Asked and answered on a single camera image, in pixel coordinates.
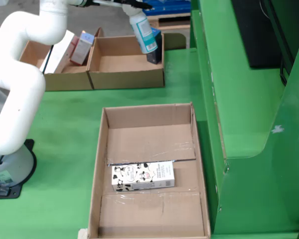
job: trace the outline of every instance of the concrete floor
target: concrete floor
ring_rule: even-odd
[[[39,2],[40,0],[10,0],[8,5],[0,7],[0,26],[4,19],[14,11],[27,11],[39,14]],[[80,35],[82,30],[94,34],[98,27],[103,28],[105,36],[133,35],[129,18],[121,8],[69,6],[68,30],[76,35]],[[173,32],[181,32],[187,38],[189,37],[189,29]]]

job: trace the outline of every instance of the blue crate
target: blue crate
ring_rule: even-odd
[[[162,3],[159,0],[144,0],[144,2],[153,6],[152,9],[144,10],[147,16],[190,13],[190,1],[166,0]]]

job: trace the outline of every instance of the spray bottle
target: spray bottle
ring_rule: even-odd
[[[124,4],[123,11],[130,17],[130,24],[140,44],[143,54],[148,54],[157,49],[150,23],[145,13],[140,8]]]

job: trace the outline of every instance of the green surface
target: green surface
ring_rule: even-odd
[[[102,107],[193,102],[206,119],[195,49],[165,53],[166,87],[47,92],[29,138],[38,166],[21,197],[0,201],[0,239],[69,239],[88,225]]]
[[[284,90],[278,69],[249,67],[231,0],[200,0],[227,158],[259,154]]]
[[[212,235],[212,239],[297,239],[297,233]]]

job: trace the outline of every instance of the open cardboard box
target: open cardboard box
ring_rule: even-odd
[[[162,61],[147,61],[135,36],[95,37],[88,71],[95,89],[164,87],[164,44]]]
[[[114,192],[109,165],[174,160],[175,187]],[[88,238],[211,235],[192,104],[104,108]]]
[[[103,35],[101,28],[97,30],[95,37],[99,34]],[[20,57],[20,61],[40,68],[49,51],[50,46],[28,41]],[[93,85],[87,69],[87,61],[82,66],[78,66],[68,60],[62,73],[44,75],[46,91],[92,90]]]

